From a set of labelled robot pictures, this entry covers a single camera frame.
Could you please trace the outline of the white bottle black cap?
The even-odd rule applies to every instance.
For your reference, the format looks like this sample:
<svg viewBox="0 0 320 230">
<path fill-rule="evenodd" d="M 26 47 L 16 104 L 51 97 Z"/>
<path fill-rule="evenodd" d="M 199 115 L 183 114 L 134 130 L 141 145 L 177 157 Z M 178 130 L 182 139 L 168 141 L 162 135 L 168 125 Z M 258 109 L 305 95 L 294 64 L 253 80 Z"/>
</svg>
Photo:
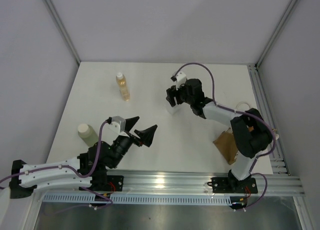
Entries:
<svg viewBox="0 0 320 230">
<path fill-rule="evenodd" d="M 175 103 L 175 105 L 172 106 L 168 100 L 166 101 L 166 105 L 165 105 L 166 110 L 171 115 L 174 115 L 175 113 L 177 113 L 182 107 L 182 105 L 178 104 L 176 100 L 174 101 L 174 103 Z"/>
</svg>

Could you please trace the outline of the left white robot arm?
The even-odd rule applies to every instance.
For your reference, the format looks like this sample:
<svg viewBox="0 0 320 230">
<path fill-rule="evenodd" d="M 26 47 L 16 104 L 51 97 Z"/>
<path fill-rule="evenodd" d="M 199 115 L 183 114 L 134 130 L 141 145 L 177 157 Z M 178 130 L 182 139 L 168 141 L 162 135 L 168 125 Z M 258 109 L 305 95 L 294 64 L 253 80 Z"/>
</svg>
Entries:
<svg viewBox="0 0 320 230">
<path fill-rule="evenodd" d="M 60 162 L 27 164 L 15 160 L 11 167 L 9 190 L 11 199 L 30 197 L 35 192 L 53 189 L 78 189 L 93 192 L 121 192 L 124 176 L 109 175 L 129 149 L 150 147 L 158 126 L 134 130 L 139 116 L 109 117 L 99 129 L 98 141 L 80 155 Z"/>
</svg>

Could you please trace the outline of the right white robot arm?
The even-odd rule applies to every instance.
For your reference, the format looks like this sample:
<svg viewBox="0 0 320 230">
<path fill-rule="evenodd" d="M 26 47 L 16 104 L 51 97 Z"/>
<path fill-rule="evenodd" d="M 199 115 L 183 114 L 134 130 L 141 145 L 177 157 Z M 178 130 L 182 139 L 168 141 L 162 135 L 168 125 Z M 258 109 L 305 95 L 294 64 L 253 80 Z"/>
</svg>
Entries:
<svg viewBox="0 0 320 230">
<path fill-rule="evenodd" d="M 186 103 L 196 116 L 231 128 L 238 156 L 228 173 L 227 185 L 231 191 L 240 192 L 251 178 L 258 159 L 267 155 L 261 152 L 271 143 L 276 146 L 276 136 L 272 128 L 255 108 L 239 111 L 206 97 L 199 79 L 183 77 L 179 80 L 173 76 L 171 80 L 175 85 L 166 90 L 166 100 L 172 108 Z"/>
</svg>

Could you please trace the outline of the pale green bottle beige cap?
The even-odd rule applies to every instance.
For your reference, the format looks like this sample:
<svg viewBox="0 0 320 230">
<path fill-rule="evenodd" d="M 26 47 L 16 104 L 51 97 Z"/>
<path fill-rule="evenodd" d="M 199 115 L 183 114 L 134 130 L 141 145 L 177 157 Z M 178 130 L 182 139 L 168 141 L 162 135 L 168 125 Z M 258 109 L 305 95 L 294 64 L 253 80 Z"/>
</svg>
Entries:
<svg viewBox="0 0 320 230">
<path fill-rule="evenodd" d="M 85 142 L 88 147 L 94 146 L 99 137 L 93 127 L 86 123 L 81 123 L 77 127 L 78 136 Z"/>
</svg>

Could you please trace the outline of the amber bottle white cap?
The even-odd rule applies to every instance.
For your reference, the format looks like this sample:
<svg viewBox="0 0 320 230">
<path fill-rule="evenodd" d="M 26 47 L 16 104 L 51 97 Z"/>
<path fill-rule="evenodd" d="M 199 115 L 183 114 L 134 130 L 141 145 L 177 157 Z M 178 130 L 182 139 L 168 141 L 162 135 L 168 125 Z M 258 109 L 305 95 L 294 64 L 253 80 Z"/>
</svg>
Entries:
<svg viewBox="0 0 320 230">
<path fill-rule="evenodd" d="M 119 91 L 121 94 L 121 97 L 123 98 L 124 101 L 129 101 L 130 100 L 130 92 L 127 86 L 127 80 L 126 77 L 123 73 L 118 72 L 116 74 L 116 83 L 119 87 Z"/>
</svg>

